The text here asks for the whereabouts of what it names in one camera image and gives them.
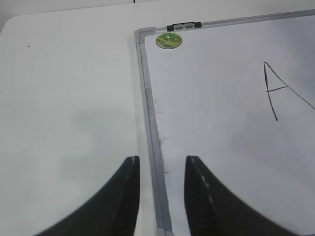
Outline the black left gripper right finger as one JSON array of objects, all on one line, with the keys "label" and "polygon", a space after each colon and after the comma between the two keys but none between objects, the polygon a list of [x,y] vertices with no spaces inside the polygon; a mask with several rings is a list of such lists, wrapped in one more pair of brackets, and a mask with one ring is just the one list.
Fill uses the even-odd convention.
[{"label": "black left gripper right finger", "polygon": [[292,236],[234,195],[198,156],[187,156],[184,202],[192,236]]}]

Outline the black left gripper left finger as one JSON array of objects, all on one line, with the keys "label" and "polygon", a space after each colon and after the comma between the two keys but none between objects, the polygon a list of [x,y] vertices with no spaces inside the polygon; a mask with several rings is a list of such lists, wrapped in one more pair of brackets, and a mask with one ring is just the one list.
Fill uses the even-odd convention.
[{"label": "black left gripper left finger", "polygon": [[41,236],[132,236],[140,202],[140,160],[127,157],[87,202]]}]

